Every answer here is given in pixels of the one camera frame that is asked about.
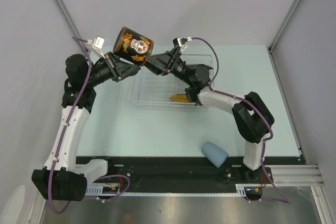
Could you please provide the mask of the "light blue cup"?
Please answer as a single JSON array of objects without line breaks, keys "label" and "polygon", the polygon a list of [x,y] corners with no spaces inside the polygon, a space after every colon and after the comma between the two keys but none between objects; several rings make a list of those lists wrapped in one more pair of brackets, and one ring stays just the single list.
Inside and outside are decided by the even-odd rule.
[{"label": "light blue cup", "polygon": [[229,157],[225,150],[209,141],[202,145],[201,151],[216,168],[220,168]]}]

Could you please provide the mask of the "red black mug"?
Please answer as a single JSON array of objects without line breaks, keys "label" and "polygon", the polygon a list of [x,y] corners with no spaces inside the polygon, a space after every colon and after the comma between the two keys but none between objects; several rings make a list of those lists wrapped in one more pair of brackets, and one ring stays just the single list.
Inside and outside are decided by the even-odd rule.
[{"label": "red black mug", "polygon": [[152,54],[153,48],[153,40],[124,26],[117,36],[112,52],[119,58],[142,66],[146,57]]}]

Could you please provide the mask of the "yellow round patterned plate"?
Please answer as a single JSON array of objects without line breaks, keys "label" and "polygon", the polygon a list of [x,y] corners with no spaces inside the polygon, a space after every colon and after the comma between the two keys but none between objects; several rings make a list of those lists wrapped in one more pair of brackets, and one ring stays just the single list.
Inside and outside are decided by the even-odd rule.
[{"label": "yellow round patterned plate", "polygon": [[172,102],[178,102],[178,103],[189,103],[189,100],[186,96],[186,94],[175,94],[169,97],[169,100]]}]

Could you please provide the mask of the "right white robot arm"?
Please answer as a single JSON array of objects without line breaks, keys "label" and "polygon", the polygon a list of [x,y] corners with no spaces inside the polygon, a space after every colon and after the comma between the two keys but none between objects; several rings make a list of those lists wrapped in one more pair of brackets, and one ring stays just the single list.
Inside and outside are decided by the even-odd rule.
[{"label": "right white robot arm", "polygon": [[178,46],[162,54],[146,57],[144,66],[156,75],[172,74],[188,85],[185,96],[188,102],[210,106],[230,113],[240,135],[245,140],[243,179],[254,183],[261,177],[264,165],[265,142],[273,138],[273,115],[258,93],[240,97],[216,90],[212,86],[210,71],[205,64],[187,64],[181,59]]}]

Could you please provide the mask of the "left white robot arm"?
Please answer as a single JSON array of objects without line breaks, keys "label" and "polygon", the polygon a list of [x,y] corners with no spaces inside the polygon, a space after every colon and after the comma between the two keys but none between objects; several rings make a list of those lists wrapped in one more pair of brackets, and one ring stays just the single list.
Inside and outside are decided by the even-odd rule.
[{"label": "left white robot arm", "polygon": [[104,159],[92,159],[76,167],[80,139],[96,98],[95,87],[108,80],[119,82],[132,77],[140,67],[111,52],[96,63],[74,54],[65,64],[60,127],[48,159],[41,169],[33,171],[32,182],[45,200],[81,201],[90,184],[99,178],[110,182],[116,175],[116,169]]}]

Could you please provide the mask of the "clear plastic dish rack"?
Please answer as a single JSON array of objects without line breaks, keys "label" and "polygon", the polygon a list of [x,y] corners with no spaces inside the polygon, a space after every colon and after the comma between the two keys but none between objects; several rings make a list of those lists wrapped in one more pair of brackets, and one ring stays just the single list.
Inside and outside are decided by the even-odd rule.
[{"label": "clear plastic dish rack", "polygon": [[143,67],[132,79],[130,98],[141,109],[203,111],[208,107],[195,103],[174,102],[170,97],[184,94],[188,84],[172,74],[156,76]]}]

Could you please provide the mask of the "black floral square plate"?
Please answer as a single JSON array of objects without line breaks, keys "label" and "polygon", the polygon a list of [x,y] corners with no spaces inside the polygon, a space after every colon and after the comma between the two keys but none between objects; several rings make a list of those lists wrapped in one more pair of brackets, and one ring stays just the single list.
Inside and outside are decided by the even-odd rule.
[{"label": "black floral square plate", "polygon": [[197,69],[199,67],[201,68],[206,68],[208,70],[213,70],[213,67],[205,65],[205,64],[192,64],[192,65],[187,65],[189,69]]}]

